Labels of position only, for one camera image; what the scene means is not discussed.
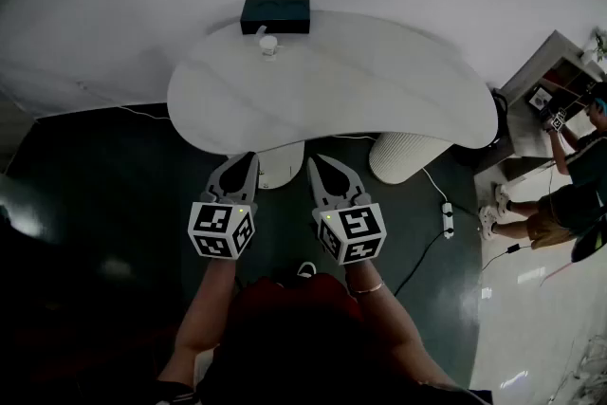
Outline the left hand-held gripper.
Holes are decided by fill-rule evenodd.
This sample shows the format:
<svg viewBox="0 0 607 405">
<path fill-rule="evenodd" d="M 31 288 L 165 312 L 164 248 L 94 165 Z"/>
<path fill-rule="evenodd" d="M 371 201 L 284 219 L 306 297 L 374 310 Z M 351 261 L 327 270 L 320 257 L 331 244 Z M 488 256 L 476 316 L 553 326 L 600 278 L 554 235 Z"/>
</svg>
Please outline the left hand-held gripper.
<svg viewBox="0 0 607 405">
<path fill-rule="evenodd" d="M 246 152 L 216 168 L 192 203 L 188 235 L 201 257 L 237 260 L 255 233 L 259 157 Z"/>
</svg>

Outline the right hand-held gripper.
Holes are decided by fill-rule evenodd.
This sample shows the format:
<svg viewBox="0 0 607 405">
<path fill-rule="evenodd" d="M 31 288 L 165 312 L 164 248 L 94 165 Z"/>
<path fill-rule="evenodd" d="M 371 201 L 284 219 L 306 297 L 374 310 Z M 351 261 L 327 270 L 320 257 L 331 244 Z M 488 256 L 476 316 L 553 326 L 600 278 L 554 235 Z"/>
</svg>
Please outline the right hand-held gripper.
<svg viewBox="0 0 607 405">
<path fill-rule="evenodd" d="M 376 258 L 387 236 L 379 204 L 363 191 L 359 175 L 324 155 L 307 159 L 316 237 L 338 265 Z"/>
</svg>

